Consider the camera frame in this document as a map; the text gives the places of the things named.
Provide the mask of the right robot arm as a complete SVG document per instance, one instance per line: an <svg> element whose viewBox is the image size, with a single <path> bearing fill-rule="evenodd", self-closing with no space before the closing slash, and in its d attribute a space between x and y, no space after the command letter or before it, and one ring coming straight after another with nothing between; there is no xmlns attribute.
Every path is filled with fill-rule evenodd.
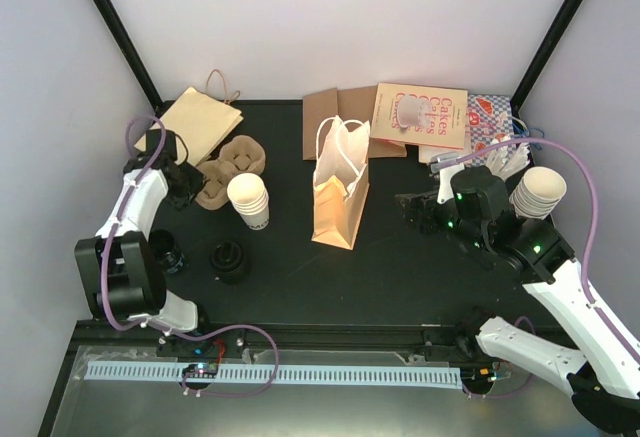
<svg viewBox="0 0 640 437"><path fill-rule="evenodd" d="M575 345L563 347L474 308L456 327L461 357L509 361L568 395L600 430L638 433L639 342L599 300L574 250L552 224L518 216L505 182L485 167L462 167L442 175L438 190L398 194L395 202L409 227L426 235L456 235L485 268L507 264Z"/></svg>

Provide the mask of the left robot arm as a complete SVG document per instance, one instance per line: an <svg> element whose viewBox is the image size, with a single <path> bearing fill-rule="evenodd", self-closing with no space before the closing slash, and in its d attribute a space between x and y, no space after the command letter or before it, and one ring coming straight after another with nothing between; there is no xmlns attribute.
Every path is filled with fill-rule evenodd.
<svg viewBox="0 0 640 437"><path fill-rule="evenodd" d="M145 140L145 149L123 169L123 186L105 224L76 243L76 266L93 317L120 331L139 325L180 333L181 346L202 356L213 348L215 333L196 303L167 289L150 235L161 204L188 207L203 189L204 175L177 161L174 132L150 129Z"/></svg>

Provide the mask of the orange paper bag white handles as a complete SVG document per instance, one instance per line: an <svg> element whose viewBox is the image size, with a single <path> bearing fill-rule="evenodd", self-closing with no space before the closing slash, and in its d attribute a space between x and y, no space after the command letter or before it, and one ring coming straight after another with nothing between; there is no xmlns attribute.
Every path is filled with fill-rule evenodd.
<svg viewBox="0 0 640 437"><path fill-rule="evenodd" d="M317 243L354 248L369 191L370 124L324 119L316 132L313 234Z"/></svg>

